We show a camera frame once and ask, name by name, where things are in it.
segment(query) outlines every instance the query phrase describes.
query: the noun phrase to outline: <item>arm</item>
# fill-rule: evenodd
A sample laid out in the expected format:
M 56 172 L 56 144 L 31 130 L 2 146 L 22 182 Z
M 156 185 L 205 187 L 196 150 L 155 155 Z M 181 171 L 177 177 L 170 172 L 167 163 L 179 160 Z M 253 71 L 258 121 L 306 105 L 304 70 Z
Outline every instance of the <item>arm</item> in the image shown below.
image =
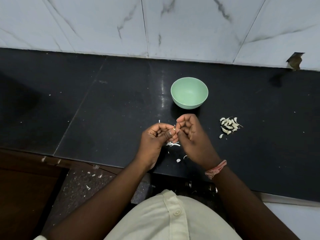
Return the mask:
M 142 133 L 134 160 L 107 186 L 55 226 L 47 239 L 103 239 L 116 225 L 141 179 L 153 168 L 166 141 L 178 141 L 174 126 L 158 123 Z
M 177 119 L 176 133 L 187 156 L 206 171 L 221 162 L 194 114 L 184 114 Z M 212 180 L 242 239 L 298 239 L 229 167 L 225 166 Z

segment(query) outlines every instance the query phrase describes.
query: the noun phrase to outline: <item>plastic bowl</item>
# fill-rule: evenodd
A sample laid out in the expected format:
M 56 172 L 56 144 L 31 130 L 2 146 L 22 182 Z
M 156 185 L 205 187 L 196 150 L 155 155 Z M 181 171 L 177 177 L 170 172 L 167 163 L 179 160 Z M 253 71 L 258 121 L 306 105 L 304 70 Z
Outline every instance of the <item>plastic bowl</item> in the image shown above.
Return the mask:
M 195 109 L 207 99 L 208 88 L 199 79 L 182 77 L 172 84 L 171 96 L 180 108 Z

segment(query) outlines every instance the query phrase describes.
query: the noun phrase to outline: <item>hand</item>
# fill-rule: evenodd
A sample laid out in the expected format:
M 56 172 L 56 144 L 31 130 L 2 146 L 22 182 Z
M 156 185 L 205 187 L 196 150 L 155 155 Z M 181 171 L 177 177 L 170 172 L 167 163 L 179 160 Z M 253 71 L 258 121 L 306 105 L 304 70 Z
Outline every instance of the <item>hand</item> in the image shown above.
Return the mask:
M 178 135 L 173 125 L 157 123 L 146 129 L 141 135 L 140 146 L 135 160 L 142 162 L 147 170 L 154 167 L 162 145 L 165 142 L 178 142 Z
M 176 134 L 187 156 L 206 171 L 221 162 L 196 115 L 181 115 L 177 119 Z

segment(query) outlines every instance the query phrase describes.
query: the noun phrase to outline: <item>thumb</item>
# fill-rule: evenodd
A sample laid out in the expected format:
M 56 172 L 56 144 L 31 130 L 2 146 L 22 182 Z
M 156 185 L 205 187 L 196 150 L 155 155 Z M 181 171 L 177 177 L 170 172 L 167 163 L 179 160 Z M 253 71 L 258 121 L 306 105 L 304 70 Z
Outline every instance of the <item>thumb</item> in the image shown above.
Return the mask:
M 183 148 L 191 144 L 191 141 L 182 130 L 178 130 L 178 138 Z
M 163 144 L 167 140 L 169 140 L 175 133 L 176 132 L 174 129 L 167 130 L 165 133 L 158 137 L 158 140 L 161 142 L 161 144 Z

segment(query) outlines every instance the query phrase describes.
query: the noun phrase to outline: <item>shirt button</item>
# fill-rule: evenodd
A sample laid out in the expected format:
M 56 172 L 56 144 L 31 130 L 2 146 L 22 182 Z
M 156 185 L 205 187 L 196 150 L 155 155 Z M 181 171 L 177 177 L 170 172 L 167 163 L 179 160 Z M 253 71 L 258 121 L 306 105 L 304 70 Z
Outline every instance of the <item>shirt button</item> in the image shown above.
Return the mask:
M 180 209 L 176 210 L 176 212 L 174 213 L 175 216 L 178 216 L 180 214 L 181 214 L 181 210 Z

